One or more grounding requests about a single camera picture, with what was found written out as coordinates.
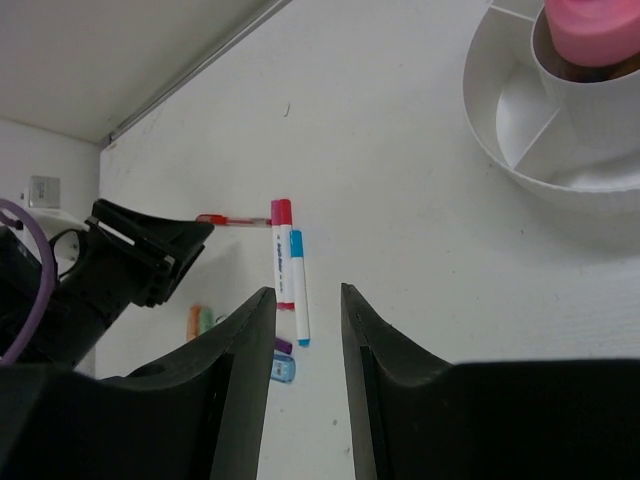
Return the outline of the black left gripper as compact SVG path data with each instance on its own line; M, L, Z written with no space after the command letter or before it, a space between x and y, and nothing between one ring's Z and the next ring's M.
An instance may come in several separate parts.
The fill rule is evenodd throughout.
M133 303L155 307L176 290L214 226L142 214L105 199L94 202L80 259L54 298L72 312L114 320Z

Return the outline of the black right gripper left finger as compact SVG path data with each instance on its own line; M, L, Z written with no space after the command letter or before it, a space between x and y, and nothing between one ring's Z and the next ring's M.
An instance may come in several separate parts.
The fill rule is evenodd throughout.
M196 339L106 379L116 411L103 478L256 478L275 319L264 287Z

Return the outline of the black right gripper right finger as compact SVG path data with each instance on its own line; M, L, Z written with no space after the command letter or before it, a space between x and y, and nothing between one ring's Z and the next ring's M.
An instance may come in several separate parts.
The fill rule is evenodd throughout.
M438 477L443 422L430 388L451 364L386 322L346 283L341 328L355 476Z

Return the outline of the pink highlighter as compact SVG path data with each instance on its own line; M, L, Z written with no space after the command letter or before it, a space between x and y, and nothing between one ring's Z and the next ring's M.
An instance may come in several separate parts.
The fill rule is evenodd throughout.
M549 0L544 13L556 51L570 63L604 67L639 53L636 0Z

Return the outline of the pink cap white marker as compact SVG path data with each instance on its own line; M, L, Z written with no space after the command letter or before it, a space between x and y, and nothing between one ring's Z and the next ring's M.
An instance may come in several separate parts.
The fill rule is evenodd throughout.
M283 301L283 283L282 283L282 266L281 266L281 219L280 219L280 201L278 199L271 201L271 231L273 246L273 265L274 265L274 289L276 293L276 302Z

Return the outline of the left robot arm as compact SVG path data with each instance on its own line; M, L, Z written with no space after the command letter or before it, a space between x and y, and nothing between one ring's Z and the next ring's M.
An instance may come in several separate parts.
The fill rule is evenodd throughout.
M99 199L83 227L48 238L25 209L2 200L2 364L75 367L129 305L165 303L213 230Z

